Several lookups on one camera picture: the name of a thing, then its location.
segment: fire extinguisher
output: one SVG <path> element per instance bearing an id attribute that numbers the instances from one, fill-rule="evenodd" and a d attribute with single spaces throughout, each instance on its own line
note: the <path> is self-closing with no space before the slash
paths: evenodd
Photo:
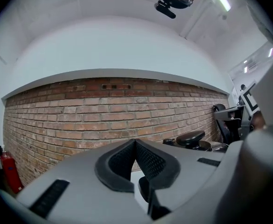
<path id="1" fill-rule="evenodd" d="M 3 151 L 1 146 L 0 162 L 4 170 L 8 185 L 14 193 L 20 192 L 23 189 L 23 185 L 18 176 L 15 160 L 9 152 Z"/>

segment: chair seat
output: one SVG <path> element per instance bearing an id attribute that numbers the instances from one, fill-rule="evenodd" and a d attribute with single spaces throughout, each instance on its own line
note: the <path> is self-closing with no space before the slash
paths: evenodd
<path id="1" fill-rule="evenodd" d="M 196 146 L 199 140 L 205 136 L 205 131 L 197 130 L 182 134 L 177 137 L 177 143 L 184 146 Z"/>

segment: brick wall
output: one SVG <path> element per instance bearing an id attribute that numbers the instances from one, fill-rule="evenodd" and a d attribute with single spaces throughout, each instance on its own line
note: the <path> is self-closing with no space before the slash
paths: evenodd
<path id="1" fill-rule="evenodd" d="M 24 185 L 65 157 L 128 138 L 162 141 L 202 129 L 220 133 L 212 105 L 222 93 L 148 79 L 96 78 L 54 83 L 7 99 L 4 144 Z"/>

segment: black slot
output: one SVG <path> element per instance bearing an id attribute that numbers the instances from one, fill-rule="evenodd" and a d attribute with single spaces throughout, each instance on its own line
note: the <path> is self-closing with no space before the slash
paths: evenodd
<path id="1" fill-rule="evenodd" d="M 215 167 L 218 167 L 220 165 L 220 161 L 216 161 L 216 160 L 212 160 L 212 159 L 199 158 L 197 161 L 208 164 L 208 165 L 212 165 Z"/>
<path id="2" fill-rule="evenodd" d="M 47 188 L 47 190 L 30 207 L 30 210 L 35 214 L 46 218 L 68 185 L 68 181 L 55 180 L 53 184 L 51 184 L 51 186 Z"/>

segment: chair backrest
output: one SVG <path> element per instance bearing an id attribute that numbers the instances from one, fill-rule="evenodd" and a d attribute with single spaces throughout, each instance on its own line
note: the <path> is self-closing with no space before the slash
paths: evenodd
<path id="1" fill-rule="evenodd" d="M 216 104 L 216 105 L 213 105 L 214 107 L 214 111 L 220 111 L 220 110 L 225 110 L 225 106 L 223 104 Z M 231 140 L 231 134 L 230 132 L 224 127 L 224 122 L 222 120 L 216 120 L 217 122 L 217 125 L 219 127 L 219 130 L 220 130 L 220 133 L 223 137 L 223 142 L 225 144 L 230 144 L 232 143 L 232 140 Z"/>

